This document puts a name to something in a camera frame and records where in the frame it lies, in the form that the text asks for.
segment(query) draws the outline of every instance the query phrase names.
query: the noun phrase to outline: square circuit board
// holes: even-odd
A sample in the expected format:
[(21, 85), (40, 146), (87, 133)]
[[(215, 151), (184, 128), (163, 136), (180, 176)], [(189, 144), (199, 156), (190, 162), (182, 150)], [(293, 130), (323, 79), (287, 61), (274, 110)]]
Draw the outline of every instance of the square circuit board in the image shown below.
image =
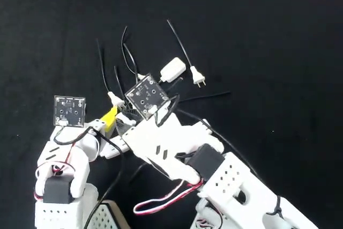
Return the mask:
[(125, 96), (146, 120), (169, 101), (168, 95), (151, 74), (145, 76)]
[(83, 127), (86, 99), (82, 97), (55, 96), (54, 125)]

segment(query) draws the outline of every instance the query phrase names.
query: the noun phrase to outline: black table surface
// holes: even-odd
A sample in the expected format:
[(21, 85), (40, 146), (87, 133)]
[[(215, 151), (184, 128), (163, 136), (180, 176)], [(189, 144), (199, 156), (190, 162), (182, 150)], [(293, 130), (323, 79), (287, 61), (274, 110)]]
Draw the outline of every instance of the black table surface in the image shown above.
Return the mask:
[[(158, 77), (173, 57), (184, 59), (167, 18), (206, 76), (198, 88), (186, 72), (181, 98), (232, 92), (180, 107), (207, 118), (270, 189), (319, 228), (340, 228), (342, 0), (0, 0), (0, 8), (2, 228), (34, 227), (34, 171), (53, 130), (53, 96), (85, 96), (88, 121), (110, 108), (95, 38), (105, 45), (108, 80), (119, 94), (113, 65), (126, 90), (134, 84), (120, 49), (125, 25), (141, 73)], [(133, 215), (136, 203), (163, 196), (177, 182), (145, 167), (129, 184), (142, 161), (125, 156), (125, 175), (108, 198), (129, 224), (189, 228), (195, 193), (159, 213)], [(89, 182), (100, 194), (119, 165), (119, 158), (91, 163)]]

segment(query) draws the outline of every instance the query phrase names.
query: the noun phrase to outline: white connector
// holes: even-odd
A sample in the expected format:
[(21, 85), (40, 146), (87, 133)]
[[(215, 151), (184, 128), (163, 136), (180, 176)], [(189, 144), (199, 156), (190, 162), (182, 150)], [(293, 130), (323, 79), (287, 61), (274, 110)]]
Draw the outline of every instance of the white connector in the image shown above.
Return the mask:
[(124, 100), (117, 97), (112, 91), (107, 92), (107, 94), (109, 98), (111, 99), (113, 106), (122, 106), (123, 104), (125, 104)]
[(137, 76), (138, 76), (138, 79), (139, 79), (139, 80), (142, 80), (146, 75), (141, 75), (141, 74), (139, 73), (139, 74), (137, 74)]
[(171, 60), (161, 70), (161, 81), (172, 82), (186, 70), (186, 65), (180, 58), (176, 57)]
[(198, 72), (198, 70), (195, 68), (194, 65), (191, 66), (191, 72), (192, 72), (194, 84), (198, 84), (199, 88), (200, 88), (200, 83), (203, 83), (206, 86), (205, 76), (203, 76), (200, 72)]

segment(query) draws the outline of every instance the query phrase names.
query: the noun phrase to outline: black cable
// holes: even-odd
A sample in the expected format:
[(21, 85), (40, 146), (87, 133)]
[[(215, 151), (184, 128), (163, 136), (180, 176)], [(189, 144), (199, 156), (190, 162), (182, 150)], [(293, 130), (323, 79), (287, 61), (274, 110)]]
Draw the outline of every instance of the black cable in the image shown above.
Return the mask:
[(125, 48), (126, 52), (128, 52), (128, 54), (129, 54), (129, 56), (130, 56), (130, 58), (131, 58), (131, 62), (132, 62), (132, 64), (133, 64), (133, 70), (134, 70), (133, 73), (135, 74), (136, 83), (138, 83), (138, 69), (137, 69), (136, 61), (135, 61), (135, 59), (133, 58), (133, 56), (132, 56), (132, 54), (131, 54), (129, 48), (127, 47), (127, 45), (126, 45), (125, 43), (123, 43), (123, 45), (124, 45), (124, 48)]
[(123, 54), (123, 57), (124, 57), (124, 61), (125, 61), (126, 67), (130, 70), (131, 73), (135, 74), (135, 72), (130, 68), (130, 66), (128, 64), (128, 60), (126, 59), (126, 55), (125, 55), (125, 51), (124, 51), (124, 38), (125, 38), (127, 29), (128, 29), (128, 27), (125, 26), (125, 29), (124, 29), (124, 32), (123, 32), (123, 35), (122, 35), (122, 41), (121, 41), (122, 54)]
[(115, 75), (115, 77), (116, 77), (116, 80), (117, 80), (117, 83), (118, 83), (118, 86), (119, 86), (119, 90), (120, 90), (120, 94), (121, 94), (121, 96), (122, 96), (122, 99), (124, 100), (126, 106), (129, 107), (128, 100), (127, 100), (126, 97), (125, 97), (125, 94), (124, 94), (122, 85), (121, 85), (121, 83), (120, 83), (120, 81), (119, 81), (119, 76), (118, 76), (117, 67), (114, 66), (114, 67), (113, 67), (113, 70), (114, 70), (114, 75)]
[(173, 84), (171, 84), (166, 90), (165, 92), (168, 93), (170, 92), (170, 90), (172, 90), (179, 82), (183, 81), (183, 78), (182, 77), (178, 77), (174, 82)]
[(262, 179), (259, 177), (258, 173), (256, 172), (256, 170), (253, 168), (253, 166), (248, 162), (248, 160), (244, 157), (244, 155), (229, 141), (227, 140), (222, 134), (220, 134), (219, 132), (217, 132), (215, 129), (213, 129), (208, 123), (206, 123), (203, 119), (201, 119), (200, 117), (193, 115), (191, 113), (188, 113), (184, 110), (181, 109), (177, 109), (176, 111), (179, 111), (180, 113), (189, 116), (190, 118), (193, 118), (195, 120), (200, 121), (201, 123), (203, 123), (204, 126), (206, 126), (208, 129), (210, 129), (212, 132), (214, 132), (214, 134), (216, 134), (219, 138), (221, 138), (227, 145), (229, 145), (234, 152), (236, 152), (236, 154), (238, 154), (238, 156), (240, 156), (240, 158), (248, 165), (248, 167), (252, 170), (252, 172), (254, 173), (254, 175), (261, 181)]
[(92, 128), (102, 139), (104, 139), (107, 143), (109, 143), (111, 146), (113, 146), (120, 154), (121, 156), (121, 165), (120, 165), (120, 170), (119, 173), (117, 174), (116, 179), (113, 181), (113, 183), (111, 183), (111, 185), (108, 187), (108, 189), (105, 191), (105, 193), (102, 195), (102, 197), (98, 200), (97, 204), (95, 205), (95, 207), (93, 208), (93, 210), (91, 211), (90, 215), (87, 218), (87, 221), (85, 223), (84, 229), (88, 228), (88, 225), (90, 224), (92, 217), (94, 216), (95, 212), (98, 210), (99, 206), (101, 205), (101, 203), (104, 201), (104, 199), (106, 198), (106, 196), (111, 192), (111, 190), (118, 184), (119, 179), (121, 178), (124, 169), (125, 169), (125, 156), (123, 151), (120, 149), (120, 147), (118, 147), (116, 144), (114, 144), (113, 142), (111, 142), (108, 138), (106, 138), (101, 132), (95, 130), (94, 128)]
[(131, 176), (130, 180), (129, 180), (129, 184), (132, 184), (132, 182), (134, 181), (134, 179), (138, 176), (138, 174), (143, 170), (143, 168), (147, 165), (148, 163), (143, 163), (141, 164), (136, 171), (133, 173), (133, 175)]
[(213, 95), (204, 95), (204, 96), (197, 96), (197, 97), (192, 97), (192, 98), (188, 98), (188, 99), (183, 99), (183, 100), (180, 100), (180, 103), (183, 103), (186, 101), (191, 101), (191, 100), (197, 100), (197, 99), (206, 99), (206, 98), (218, 97), (218, 96), (223, 96), (223, 95), (227, 95), (227, 94), (231, 94), (231, 91), (224, 91), (224, 92), (216, 93)]
[(187, 52), (186, 52), (186, 50), (185, 50), (185, 48), (184, 48), (184, 46), (183, 46), (183, 44), (182, 44), (180, 38), (178, 37), (178, 35), (177, 35), (177, 33), (176, 33), (176, 31), (175, 31), (174, 27), (172, 26), (172, 23), (170, 22), (169, 19), (167, 19), (167, 23), (169, 24), (169, 27), (170, 27), (171, 30), (173, 31), (173, 33), (174, 33), (174, 35), (175, 35), (175, 37), (176, 37), (178, 43), (180, 44), (180, 46), (181, 46), (181, 48), (182, 48), (182, 50), (183, 50), (183, 52), (184, 52), (184, 55), (185, 55), (186, 58), (187, 58), (187, 61), (188, 61), (189, 65), (192, 67), (193, 65), (192, 65), (192, 63), (191, 63), (191, 60), (189, 59), (189, 57), (188, 57), (188, 55), (187, 55)]
[(61, 146), (65, 146), (65, 145), (70, 145), (70, 144), (73, 144), (75, 142), (78, 142), (79, 140), (81, 140), (82, 138), (84, 138), (87, 133), (89, 132), (90, 129), (92, 129), (92, 127), (88, 127), (86, 130), (84, 130), (79, 136), (77, 136), (75, 139), (71, 140), (71, 141), (68, 141), (68, 142), (60, 142), (58, 141), (56, 138), (61, 134), (62, 130), (64, 129), (64, 127), (62, 127), (55, 135), (54, 137), (54, 142), (57, 144), (57, 145), (61, 145)]
[(96, 39), (96, 44), (98, 45), (98, 54), (99, 54), (99, 59), (100, 59), (103, 83), (105, 84), (107, 92), (110, 92), (107, 79), (106, 79), (106, 73), (105, 73), (105, 57), (103, 53), (104, 51), (103, 51), (103, 48), (100, 47), (100, 43), (98, 39)]
[(280, 203), (281, 203), (281, 197), (278, 195), (277, 196), (277, 204), (274, 208), (274, 212), (273, 213), (267, 213), (267, 215), (270, 215), (270, 216), (275, 216), (276, 214), (278, 214), (280, 216), (280, 218), (284, 218), (283, 215), (282, 215), (282, 209), (280, 207)]
[(174, 103), (172, 104), (172, 106), (169, 108), (168, 112), (166, 113), (166, 115), (161, 119), (160, 122), (158, 122), (158, 112), (155, 113), (155, 123), (157, 125), (157, 127), (162, 126), (165, 121), (170, 117), (170, 115), (172, 114), (172, 112), (174, 112), (174, 110), (176, 109), (176, 106), (180, 100), (180, 95), (178, 93), (175, 94), (175, 96), (173, 96), (172, 98), (170, 98), (169, 100), (174, 100)]

